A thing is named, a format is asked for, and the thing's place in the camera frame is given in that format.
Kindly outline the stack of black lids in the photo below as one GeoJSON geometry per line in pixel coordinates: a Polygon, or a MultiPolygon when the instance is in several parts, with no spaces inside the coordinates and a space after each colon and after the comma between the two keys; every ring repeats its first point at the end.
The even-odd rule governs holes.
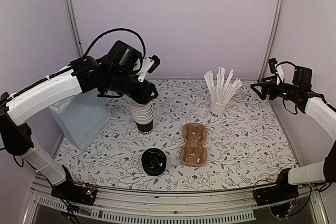
{"type": "Polygon", "coordinates": [[[144,171],[150,176],[159,176],[166,169],[166,155],[158,148],[149,148],[141,157],[144,171]]]}

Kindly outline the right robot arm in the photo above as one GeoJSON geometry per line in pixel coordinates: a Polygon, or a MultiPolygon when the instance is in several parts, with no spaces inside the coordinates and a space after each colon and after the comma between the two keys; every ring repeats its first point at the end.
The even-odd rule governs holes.
{"type": "MultiPolygon", "coordinates": [[[[292,83],[286,83],[281,66],[288,64],[271,62],[271,77],[263,78],[262,82],[251,84],[251,89],[262,99],[274,100],[281,98],[283,102],[295,104],[295,111],[313,119],[335,141],[335,108],[326,101],[321,93],[311,90],[312,70],[294,66],[292,83]]],[[[271,190],[276,201],[284,200],[291,194],[292,186],[335,182],[335,143],[322,161],[309,165],[283,169],[277,177],[277,185],[271,190]]]]}

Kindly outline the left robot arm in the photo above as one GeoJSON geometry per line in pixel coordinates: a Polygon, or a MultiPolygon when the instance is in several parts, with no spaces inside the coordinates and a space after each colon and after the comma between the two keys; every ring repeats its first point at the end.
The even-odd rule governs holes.
{"type": "Polygon", "coordinates": [[[127,95],[139,104],[158,97],[155,85],[145,79],[160,65],[158,56],[147,57],[145,51],[139,52],[120,40],[99,59],[89,52],[87,49],[82,57],[16,93],[1,95],[1,139],[5,151],[30,163],[67,200],[77,197],[77,186],[67,169],[35,140],[27,120],[57,102],[91,90],[97,90],[103,98],[108,97],[109,91],[115,92],[116,98],[127,95]]]}

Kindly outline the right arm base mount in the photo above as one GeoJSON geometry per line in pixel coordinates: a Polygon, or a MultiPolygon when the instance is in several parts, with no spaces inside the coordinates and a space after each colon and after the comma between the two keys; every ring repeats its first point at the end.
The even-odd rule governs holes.
{"type": "Polygon", "coordinates": [[[269,208],[271,214],[276,218],[287,218],[291,213],[298,196],[298,185],[278,186],[275,184],[259,189],[253,188],[253,197],[257,206],[271,205],[287,200],[284,204],[271,206],[269,208]]]}

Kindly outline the stack of paper cups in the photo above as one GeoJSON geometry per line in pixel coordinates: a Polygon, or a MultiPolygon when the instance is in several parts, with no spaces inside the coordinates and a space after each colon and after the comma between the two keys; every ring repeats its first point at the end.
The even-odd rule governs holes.
{"type": "Polygon", "coordinates": [[[149,134],[153,129],[154,111],[150,101],[147,104],[140,104],[134,100],[129,100],[132,117],[137,128],[142,134],[149,134]]]}

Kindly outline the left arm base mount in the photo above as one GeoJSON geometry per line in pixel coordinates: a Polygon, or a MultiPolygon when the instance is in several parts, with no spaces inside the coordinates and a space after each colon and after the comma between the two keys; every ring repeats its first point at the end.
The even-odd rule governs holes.
{"type": "Polygon", "coordinates": [[[89,183],[76,185],[67,180],[60,185],[53,186],[51,195],[62,200],[93,206],[97,195],[97,188],[89,183]]]}

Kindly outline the brown cardboard cup carrier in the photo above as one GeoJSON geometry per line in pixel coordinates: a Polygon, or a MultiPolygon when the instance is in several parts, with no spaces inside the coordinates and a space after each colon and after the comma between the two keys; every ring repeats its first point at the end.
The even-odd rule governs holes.
{"type": "Polygon", "coordinates": [[[200,167],[207,162],[207,129],[200,123],[187,123],[183,126],[182,137],[185,141],[181,148],[180,160],[187,166],[200,167]]]}

